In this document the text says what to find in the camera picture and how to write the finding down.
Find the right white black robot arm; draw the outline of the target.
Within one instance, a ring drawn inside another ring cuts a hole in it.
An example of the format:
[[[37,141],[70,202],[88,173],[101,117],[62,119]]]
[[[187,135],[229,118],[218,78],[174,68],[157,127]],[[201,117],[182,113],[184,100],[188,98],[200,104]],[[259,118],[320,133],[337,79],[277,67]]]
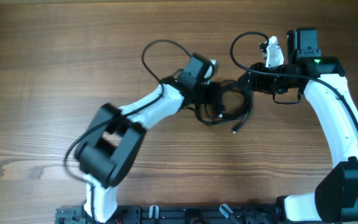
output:
[[[319,119],[333,163],[314,191],[281,197],[282,221],[358,222],[358,110],[339,59],[322,56],[314,28],[288,31],[286,53],[274,36],[260,50],[264,61],[245,68],[245,84],[272,96],[297,89]]]

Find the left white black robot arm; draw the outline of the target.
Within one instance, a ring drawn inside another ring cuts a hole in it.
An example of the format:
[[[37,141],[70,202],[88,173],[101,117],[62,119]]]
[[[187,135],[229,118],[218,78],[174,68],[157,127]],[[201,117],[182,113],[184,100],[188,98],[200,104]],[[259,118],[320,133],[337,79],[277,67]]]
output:
[[[106,223],[115,214],[117,188],[129,173],[146,132],[202,94],[217,69],[216,60],[193,54],[178,76],[161,79],[157,88],[140,100],[116,108],[100,107],[75,149],[87,183],[86,219]]]

